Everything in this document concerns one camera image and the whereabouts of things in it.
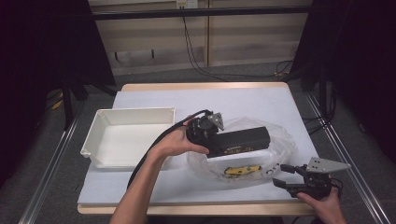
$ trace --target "gray floor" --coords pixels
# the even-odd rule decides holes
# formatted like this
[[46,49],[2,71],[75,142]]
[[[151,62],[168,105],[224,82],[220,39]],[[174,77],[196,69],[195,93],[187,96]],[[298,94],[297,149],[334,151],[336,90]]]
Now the gray floor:
[[[207,69],[211,73],[228,74],[221,78],[227,81],[276,81],[277,77],[271,76],[276,69],[276,63],[259,63],[213,67]],[[262,77],[242,77],[237,75],[259,75]],[[125,83],[141,82],[199,82],[218,81],[213,77],[198,74],[193,69],[178,69],[162,72],[152,71],[146,74],[131,74],[117,76],[117,89]],[[91,93],[88,101],[83,106],[83,113],[78,121],[74,136],[67,146],[64,157],[59,164],[56,177],[53,179],[47,197],[38,213],[36,223],[107,223],[109,216],[83,216],[77,211],[77,199],[83,185],[85,173],[90,161],[84,159],[79,151],[85,136],[92,123],[96,109],[111,108],[114,98],[100,91],[87,87]],[[304,92],[301,91],[299,80],[290,83],[294,100],[302,117],[315,116]],[[80,102],[74,102],[77,108]],[[35,192],[39,180],[61,138],[64,125],[64,112],[62,108],[48,110],[37,128],[36,139],[32,148],[24,158],[23,163],[0,191],[0,223],[17,223]],[[308,125],[315,127],[318,123]],[[332,121],[334,129],[338,132],[349,154],[361,171],[364,179],[382,204],[390,221],[396,220],[396,165],[388,160],[380,151],[377,143],[369,133],[363,133],[359,121],[349,111],[339,98],[335,117]],[[322,130],[311,135],[312,141],[320,157],[337,160],[337,154],[327,140],[326,133]],[[364,201],[360,199],[353,183],[347,173],[337,174],[336,177],[345,181],[345,190],[342,205],[346,219],[350,223],[375,223],[370,212],[366,209]],[[284,217],[285,223],[291,223],[293,217]],[[308,223],[311,217],[304,217],[296,223]]]

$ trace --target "person's left hand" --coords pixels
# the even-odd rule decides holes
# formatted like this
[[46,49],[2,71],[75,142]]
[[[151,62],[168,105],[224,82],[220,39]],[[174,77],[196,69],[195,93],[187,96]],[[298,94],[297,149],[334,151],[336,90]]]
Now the person's left hand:
[[209,149],[206,147],[193,144],[187,139],[186,127],[180,127],[171,133],[167,134],[157,145],[152,149],[158,151],[162,156],[177,156],[184,152],[195,151],[198,153],[207,154]]

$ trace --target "table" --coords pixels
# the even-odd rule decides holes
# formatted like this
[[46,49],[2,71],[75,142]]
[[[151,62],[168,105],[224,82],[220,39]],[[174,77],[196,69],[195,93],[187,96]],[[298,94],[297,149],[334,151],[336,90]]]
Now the table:
[[[165,84],[127,84],[122,91],[165,91],[232,88],[273,88],[288,87],[285,83],[234,82],[234,83],[165,83]],[[112,214],[115,206],[78,205],[81,214]],[[312,216],[313,209],[300,201],[262,201],[199,204],[156,204],[148,208],[148,215],[166,216]]]

